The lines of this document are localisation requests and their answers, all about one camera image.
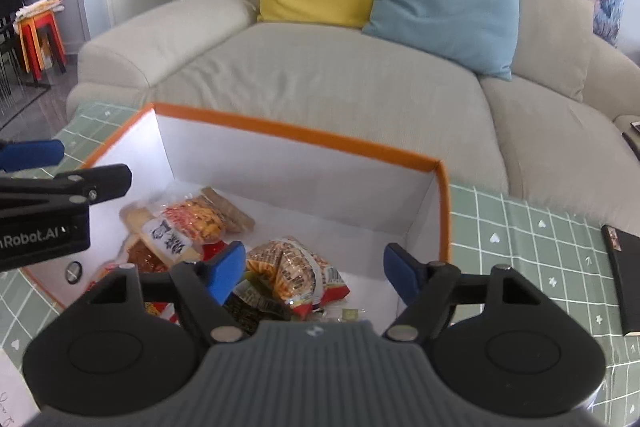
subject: notebook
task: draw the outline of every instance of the notebook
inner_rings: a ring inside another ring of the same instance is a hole
[[[624,335],[640,335],[640,237],[602,227],[616,284],[620,322]]]

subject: orange stool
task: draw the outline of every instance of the orange stool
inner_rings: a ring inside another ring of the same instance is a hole
[[[57,63],[60,71],[66,71],[66,52],[56,18],[51,10],[28,17],[18,22],[20,41],[22,43],[22,54],[27,67],[27,72],[31,71],[33,79],[37,82],[42,79],[44,60],[40,53],[39,36],[46,36],[49,41],[53,59]]]

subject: white box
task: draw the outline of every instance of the white box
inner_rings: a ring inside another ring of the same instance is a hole
[[[89,250],[41,263],[30,273],[62,305],[114,259],[128,236],[123,208],[167,188],[211,186],[256,221],[252,233],[227,236],[248,249],[292,235],[340,271],[350,307],[376,331],[398,314],[382,254],[399,243],[424,263],[449,260],[449,185],[443,163],[349,137],[210,110],[157,103],[141,110],[85,167],[124,163],[128,194],[91,207]],[[69,285],[79,261],[84,277]]]

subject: green tablecloth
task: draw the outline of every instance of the green tablecloth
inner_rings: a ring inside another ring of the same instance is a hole
[[[65,144],[64,161],[17,177],[50,178],[79,168],[135,111],[86,105],[57,136]],[[640,416],[640,339],[622,336],[600,227],[472,187],[452,184],[450,190],[452,262],[465,273],[482,274],[495,264],[511,264],[567,311],[596,338],[606,356],[606,379],[594,415],[613,427],[633,423]],[[0,340],[20,367],[27,343],[60,309],[20,271],[0,274],[0,294]],[[456,319],[480,311],[461,307]]]
[[[488,274],[510,264],[589,331],[607,360],[593,413],[622,427],[640,415],[640,339],[623,337],[618,299],[600,227],[525,201],[450,186],[452,263]],[[477,314],[464,307],[456,319]]]

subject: sofa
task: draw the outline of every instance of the sofa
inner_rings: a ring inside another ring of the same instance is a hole
[[[258,6],[178,0],[88,42],[68,114],[162,101],[318,128],[640,235],[640,165],[621,135],[640,68],[593,35],[587,0],[520,0],[511,82],[359,30],[256,23]]]

